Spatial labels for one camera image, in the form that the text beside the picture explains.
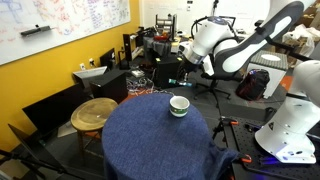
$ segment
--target round stool seat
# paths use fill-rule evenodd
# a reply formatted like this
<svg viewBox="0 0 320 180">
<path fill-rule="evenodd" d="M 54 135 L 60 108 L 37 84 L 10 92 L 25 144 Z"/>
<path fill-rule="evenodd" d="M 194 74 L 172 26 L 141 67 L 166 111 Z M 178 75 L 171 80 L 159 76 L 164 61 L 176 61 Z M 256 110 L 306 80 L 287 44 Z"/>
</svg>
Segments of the round stool seat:
<svg viewBox="0 0 320 180">
<path fill-rule="evenodd" d="M 99 130 L 117 106 L 118 104 L 109 98 L 89 100 L 72 113 L 72 126 L 79 131 Z"/>
</svg>

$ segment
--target backpack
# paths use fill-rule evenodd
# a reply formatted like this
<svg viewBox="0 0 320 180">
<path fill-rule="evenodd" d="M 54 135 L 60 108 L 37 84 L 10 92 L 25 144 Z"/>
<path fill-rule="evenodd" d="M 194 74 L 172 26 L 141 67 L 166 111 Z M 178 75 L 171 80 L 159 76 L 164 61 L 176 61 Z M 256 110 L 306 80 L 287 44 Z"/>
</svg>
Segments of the backpack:
<svg viewBox="0 0 320 180">
<path fill-rule="evenodd" d="M 269 72 L 264 69 L 252 69 L 240 82 L 236 94 L 246 100 L 259 100 L 270 81 Z"/>
</svg>

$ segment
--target blue tablecloth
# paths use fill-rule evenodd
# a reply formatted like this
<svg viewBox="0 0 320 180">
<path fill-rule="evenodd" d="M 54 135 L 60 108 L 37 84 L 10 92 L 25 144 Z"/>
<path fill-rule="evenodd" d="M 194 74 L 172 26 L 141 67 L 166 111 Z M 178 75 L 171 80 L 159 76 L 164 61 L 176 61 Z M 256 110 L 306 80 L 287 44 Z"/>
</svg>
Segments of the blue tablecloth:
<svg viewBox="0 0 320 180">
<path fill-rule="evenodd" d="M 193 105 L 186 116 L 174 117 L 169 111 L 171 97 L 138 96 L 109 116 L 102 143 L 106 163 L 118 179 L 212 179 L 225 160 L 235 158 L 236 153 L 224 149 L 219 154 Z"/>
</svg>

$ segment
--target white cup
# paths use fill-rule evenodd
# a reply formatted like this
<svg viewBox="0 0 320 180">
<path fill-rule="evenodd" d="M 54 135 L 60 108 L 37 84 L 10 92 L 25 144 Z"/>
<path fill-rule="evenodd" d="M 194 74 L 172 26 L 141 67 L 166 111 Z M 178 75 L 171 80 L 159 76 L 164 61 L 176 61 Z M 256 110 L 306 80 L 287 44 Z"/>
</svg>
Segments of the white cup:
<svg viewBox="0 0 320 180">
<path fill-rule="evenodd" d="M 183 96 L 173 96 L 170 99 L 170 112 L 176 117 L 183 117 L 188 113 L 190 102 Z"/>
</svg>

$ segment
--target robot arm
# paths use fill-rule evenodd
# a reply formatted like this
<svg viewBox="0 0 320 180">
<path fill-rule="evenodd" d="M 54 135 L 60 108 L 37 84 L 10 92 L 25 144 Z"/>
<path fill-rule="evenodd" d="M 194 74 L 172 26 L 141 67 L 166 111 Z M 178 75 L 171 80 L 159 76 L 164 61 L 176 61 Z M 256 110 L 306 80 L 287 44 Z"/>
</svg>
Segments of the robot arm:
<svg viewBox="0 0 320 180">
<path fill-rule="evenodd" d="M 195 71 L 205 57 L 213 51 L 216 63 L 223 67 L 220 71 L 233 73 L 260 50 L 266 39 L 273 39 L 290 28 L 315 0 L 270 0 L 270 10 L 266 20 L 254 34 L 238 44 L 226 21 L 210 17 L 195 34 L 189 50 L 185 52 L 178 70 L 178 81 L 185 81 L 188 73 Z"/>
<path fill-rule="evenodd" d="M 206 61 L 213 51 L 214 73 L 238 71 L 250 57 L 270 39 L 291 27 L 315 0 L 270 0 L 270 11 L 264 23 L 250 37 L 237 44 L 226 22 L 211 17 L 195 35 L 183 56 L 177 80 L 186 80 L 189 72 Z M 320 117 L 320 61 L 310 60 L 298 65 L 285 102 L 272 119 L 255 133 L 258 144 L 283 163 L 315 163 L 315 148 L 306 133 Z"/>
<path fill-rule="evenodd" d="M 320 119 L 320 61 L 295 67 L 286 100 L 271 120 L 255 133 L 258 144 L 283 163 L 316 162 L 306 133 Z"/>
</svg>

